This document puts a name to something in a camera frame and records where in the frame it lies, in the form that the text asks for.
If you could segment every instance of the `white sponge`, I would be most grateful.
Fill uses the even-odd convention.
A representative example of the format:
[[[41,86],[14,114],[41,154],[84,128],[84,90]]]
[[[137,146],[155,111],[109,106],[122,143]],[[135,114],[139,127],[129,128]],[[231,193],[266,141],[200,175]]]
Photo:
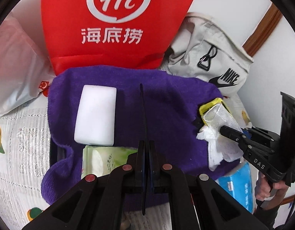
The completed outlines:
[[[115,87],[84,85],[75,124],[75,142],[113,146],[115,111]]]

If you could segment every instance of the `blue tissue box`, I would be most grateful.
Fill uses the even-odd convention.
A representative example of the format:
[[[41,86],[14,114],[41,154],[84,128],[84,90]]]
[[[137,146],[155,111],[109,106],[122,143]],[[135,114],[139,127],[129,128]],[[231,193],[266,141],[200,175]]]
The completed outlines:
[[[234,174],[220,177],[218,181],[226,192],[252,213],[252,180],[248,163],[244,163]]]

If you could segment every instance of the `metal screw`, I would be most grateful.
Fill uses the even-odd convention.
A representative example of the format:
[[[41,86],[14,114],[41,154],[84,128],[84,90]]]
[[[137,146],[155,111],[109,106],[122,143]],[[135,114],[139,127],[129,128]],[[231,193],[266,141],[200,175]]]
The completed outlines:
[[[207,181],[209,179],[209,176],[207,174],[200,174],[199,178],[201,181]]]
[[[123,165],[123,167],[122,167],[122,169],[124,170],[124,171],[129,171],[129,170],[131,170],[133,167],[130,165],[130,164],[125,164],[125,165]]]
[[[169,163],[166,163],[166,164],[164,164],[164,165],[162,166],[162,168],[163,168],[164,170],[171,170],[171,169],[172,169],[172,165],[169,164]]]
[[[86,175],[85,180],[86,180],[87,182],[92,182],[92,181],[95,180],[95,175],[93,175],[93,174]]]

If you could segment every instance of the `person's hand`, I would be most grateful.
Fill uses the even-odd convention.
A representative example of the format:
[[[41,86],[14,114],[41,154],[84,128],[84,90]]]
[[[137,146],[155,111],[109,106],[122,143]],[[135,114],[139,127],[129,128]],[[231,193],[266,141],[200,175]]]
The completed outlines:
[[[264,208],[265,210],[274,208],[279,205],[284,199],[289,187],[285,184],[284,181],[280,181],[277,183],[273,183],[273,188],[277,189],[277,192],[274,198],[269,201],[268,206]],[[255,198],[260,201],[264,201],[265,198],[268,198],[270,196],[270,192],[271,188],[268,184],[267,178],[261,172],[259,172],[258,180],[255,187]]]

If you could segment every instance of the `purple towel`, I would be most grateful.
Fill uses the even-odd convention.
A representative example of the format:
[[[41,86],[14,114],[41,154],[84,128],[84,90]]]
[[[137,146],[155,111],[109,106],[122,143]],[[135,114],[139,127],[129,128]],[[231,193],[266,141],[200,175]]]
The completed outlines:
[[[208,169],[207,142],[197,140],[198,129],[192,125],[199,104],[222,97],[213,84],[197,78],[168,75],[159,70],[132,70],[110,66],[71,68],[56,77],[48,97],[48,122],[51,137],[66,150],[66,158],[54,164],[45,174],[41,193],[45,201],[54,203],[81,178],[82,150],[74,141],[74,129],[79,100],[84,85],[117,88],[114,146],[138,147],[144,139],[144,125],[139,84],[144,87],[149,137],[156,150],[168,162],[185,173],[208,174],[217,179],[238,161],[223,161],[214,172]],[[140,208],[126,198],[126,210]],[[155,196],[148,206],[163,203],[167,197]]]

